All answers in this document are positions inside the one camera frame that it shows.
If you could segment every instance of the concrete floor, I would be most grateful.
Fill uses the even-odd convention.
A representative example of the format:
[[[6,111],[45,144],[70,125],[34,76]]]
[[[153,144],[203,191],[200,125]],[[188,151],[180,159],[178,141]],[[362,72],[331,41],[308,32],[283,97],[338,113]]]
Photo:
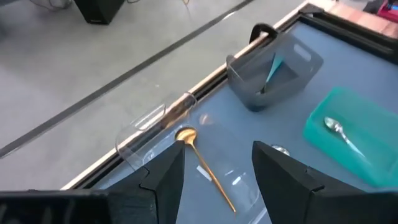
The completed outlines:
[[[242,0],[142,0],[110,26],[29,1],[0,7],[0,147],[65,110]],[[59,189],[107,153],[123,125],[180,96],[302,0],[255,0],[0,160],[0,190]],[[363,7],[363,2],[350,2]]]

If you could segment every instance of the spoon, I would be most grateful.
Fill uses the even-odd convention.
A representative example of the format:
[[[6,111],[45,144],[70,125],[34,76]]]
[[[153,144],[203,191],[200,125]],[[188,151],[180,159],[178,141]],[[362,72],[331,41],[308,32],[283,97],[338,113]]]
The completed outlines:
[[[325,125],[332,131],[339,133],[343,140],[347,143],[347,145],[352,148],[356,153],[365,157],[365,155],[348,139],[346,134],[343,131],[343,125],[341,125],[337,120],[329,117],[325,117],[324,119]]]
[[[218,187],[218,190],[220,190],[220,192],[223,194],[224,198],[228,202],[229,206],[232,208],[232,211],[236,214],[236,209],[235,209],[234,205],[232,204],[231,200],[228,198],[223,187],[221,186],[220,182],[218,181],[217,177],[214,175],[213,171],[211,171],[210,167],[207,165],[207,163],[205,162],[203,157],[200,155],[198,149],[194,145],[194,141],[197,138],[197,135],[198,135],[198,133],[195,128],[184,127],[177,131],[177,133],[175,134],[175,140],[184,141],[184,143],[186,145],[189,145],[192,147],[193,151],[198,156],[202,166],[205,167],[207,173],[209,173],[211,179],[213,179],[214,183]]]
[[[280,145],[273,144],[273,145],[271,145],[271,147],[273,147],[274,149],[278,150],[279,152],[281,152],[287,156],[290,156],[290,152]]]

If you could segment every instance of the teal container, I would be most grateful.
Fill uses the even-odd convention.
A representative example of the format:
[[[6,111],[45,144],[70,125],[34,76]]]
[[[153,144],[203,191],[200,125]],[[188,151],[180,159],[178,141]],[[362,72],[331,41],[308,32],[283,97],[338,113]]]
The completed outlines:
[[[358,150],[325,126],[326,116]],[[398,186],[398,115],[352,91],[333,89],[308,118],[304,138],[368,184]]]

